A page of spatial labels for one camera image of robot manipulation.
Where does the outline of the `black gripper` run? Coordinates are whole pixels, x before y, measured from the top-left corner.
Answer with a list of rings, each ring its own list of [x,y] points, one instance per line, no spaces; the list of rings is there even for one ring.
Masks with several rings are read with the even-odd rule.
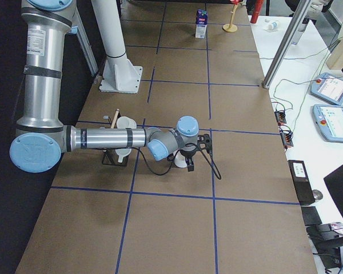
[[[196,144],[188,144],[180,150],[181,155],[185,157],[188,171],[194,171],[193,156],[196,154],[196,151]]]

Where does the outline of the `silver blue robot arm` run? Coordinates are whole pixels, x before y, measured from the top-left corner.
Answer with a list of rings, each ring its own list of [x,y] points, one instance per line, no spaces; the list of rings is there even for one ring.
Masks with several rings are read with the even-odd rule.
[[[147,147],[155,160],[181,154],[189,171],[198,150],[199,126],[192,116],[181,117],[175,128],[75,128],[58,118],[65,36],[78,20],[75,1],[23,1],[27,57],[25,106],[10,146],[11,161],[26,172],[53,168],[64,152],[76,149]]]

